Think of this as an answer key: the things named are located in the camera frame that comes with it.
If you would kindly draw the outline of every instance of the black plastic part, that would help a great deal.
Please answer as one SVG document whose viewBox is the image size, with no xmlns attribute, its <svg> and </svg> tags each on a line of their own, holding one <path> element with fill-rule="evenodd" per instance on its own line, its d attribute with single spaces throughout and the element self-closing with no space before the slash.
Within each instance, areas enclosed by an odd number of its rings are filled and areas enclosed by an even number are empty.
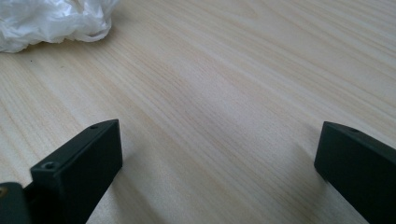
<svg viewBox="0 0 396 224">
<path fill-rule="evenodd" d="M 370 223 L 396 223 L 396 150 L 324 122 L 315 167 Z"/>
<path fill-rule="evenodd" d="M 85 223 L 121 166 L 119 121 L 94 124 L 33 166 L 24 191 L 3 184 L 0 224 Z"/>
<path fill-rule="evenodd" d="M 18 183 L 0 184 L 0 223 L 32 223 L 22 186 Z"/>
</svg>

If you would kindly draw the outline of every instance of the crumpled plastic bag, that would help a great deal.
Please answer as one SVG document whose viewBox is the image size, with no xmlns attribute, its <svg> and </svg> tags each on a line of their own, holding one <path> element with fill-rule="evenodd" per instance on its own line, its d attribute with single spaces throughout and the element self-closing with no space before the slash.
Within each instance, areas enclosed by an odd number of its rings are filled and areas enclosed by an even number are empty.
<svg viewBox="0 0 396 224">
<path fill-rule="evenodd" d="M 18 52 L 41 41 L 92 42 L 111 28 L 119 0 L 0 0 L 0 51 Z"/>
</svg>

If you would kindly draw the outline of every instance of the table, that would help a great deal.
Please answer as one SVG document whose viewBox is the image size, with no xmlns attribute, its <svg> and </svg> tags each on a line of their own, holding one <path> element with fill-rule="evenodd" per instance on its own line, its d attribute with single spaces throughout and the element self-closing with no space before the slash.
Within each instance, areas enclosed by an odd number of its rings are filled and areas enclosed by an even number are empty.
<svg viewBox="0 0 396 224">
<path fill-rule="evenodd" d="M 315 171 L 333 121 L 396 147 L 392 0 L 121 1 L 98 42 L 0 54 L 0 182 L 119 119 L 88 223 L 366 223 Z"/>
</svg>

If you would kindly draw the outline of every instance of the translucent plastic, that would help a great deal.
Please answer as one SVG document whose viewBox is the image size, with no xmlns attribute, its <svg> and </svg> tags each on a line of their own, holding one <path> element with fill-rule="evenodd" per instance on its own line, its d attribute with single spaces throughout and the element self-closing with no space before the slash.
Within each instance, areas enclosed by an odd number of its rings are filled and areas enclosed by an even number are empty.
<svg viewBox="0 0 396 224">
<path fill-rule="evenodd" d="M 119 0 L 0 0 L 0 51 L 18 52 L 41 41 L 92 42 L 111 28 Z"/>
</svg>

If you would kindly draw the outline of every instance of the wood grain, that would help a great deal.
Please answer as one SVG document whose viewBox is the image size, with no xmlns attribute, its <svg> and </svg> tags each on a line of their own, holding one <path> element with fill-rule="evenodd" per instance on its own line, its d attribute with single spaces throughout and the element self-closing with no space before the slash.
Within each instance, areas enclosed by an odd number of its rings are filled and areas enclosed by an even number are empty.
<svg viewBox="0 0 396 224">
<path fill-rule="evenodd" d="M 392 0 L 121 1 L 107 38 L 0 54 L 1 182 L 120 119 L 89 223 L 366 223 L 317 174 L 324 120 L 396 147 Z"/>
</svg>

